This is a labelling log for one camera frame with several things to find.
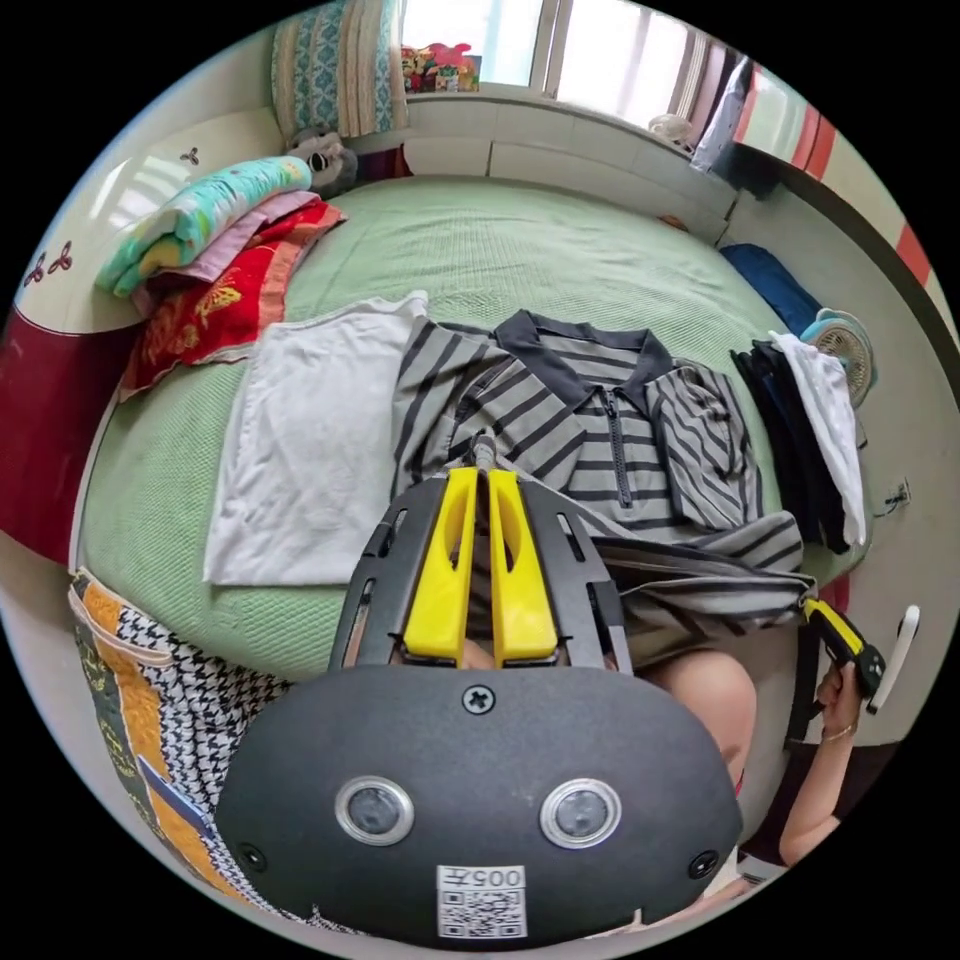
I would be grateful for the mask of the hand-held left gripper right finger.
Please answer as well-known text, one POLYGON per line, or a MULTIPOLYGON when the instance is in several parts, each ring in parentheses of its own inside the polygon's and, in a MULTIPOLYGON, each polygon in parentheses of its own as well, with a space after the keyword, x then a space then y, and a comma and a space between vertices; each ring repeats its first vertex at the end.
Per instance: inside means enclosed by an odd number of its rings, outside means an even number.
POLYGON ((558 635, 517 476, 488 473, 493 656, 499 668, 546 661, 558 635))

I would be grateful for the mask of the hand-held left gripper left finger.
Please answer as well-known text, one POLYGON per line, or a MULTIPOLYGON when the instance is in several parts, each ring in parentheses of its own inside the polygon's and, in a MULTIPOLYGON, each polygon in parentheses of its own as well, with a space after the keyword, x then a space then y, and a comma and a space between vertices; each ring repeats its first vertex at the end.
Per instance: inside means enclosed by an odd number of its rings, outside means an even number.
POLYGON ((433 489, 439 500, 432 509, 402 642, 415 660, 460 666, 471 593, 478 470, 454 468, 437 480, 433 489))

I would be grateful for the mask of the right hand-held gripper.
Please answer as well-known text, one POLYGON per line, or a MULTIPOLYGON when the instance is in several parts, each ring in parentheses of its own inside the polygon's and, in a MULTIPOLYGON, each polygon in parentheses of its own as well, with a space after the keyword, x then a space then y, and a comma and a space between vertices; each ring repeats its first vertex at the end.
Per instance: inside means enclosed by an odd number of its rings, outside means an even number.
POLYGON ((838 667, 852 664, 862 698, 872 699, 886 670, 879 650, 863 638, 845 614, 822 599, 807 598, 803 613, 806 625, 823 643, 828 657, 838 667))

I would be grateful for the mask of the person's right hand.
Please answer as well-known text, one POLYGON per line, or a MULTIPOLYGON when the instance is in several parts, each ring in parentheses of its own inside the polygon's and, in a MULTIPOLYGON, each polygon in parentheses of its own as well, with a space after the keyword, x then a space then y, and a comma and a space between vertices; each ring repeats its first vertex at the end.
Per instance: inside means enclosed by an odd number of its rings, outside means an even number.
POLYGON ((820 681, 816 700, 822 708, 823 743, 852 735, 862 708, 855 665, 833 663, 820 681))

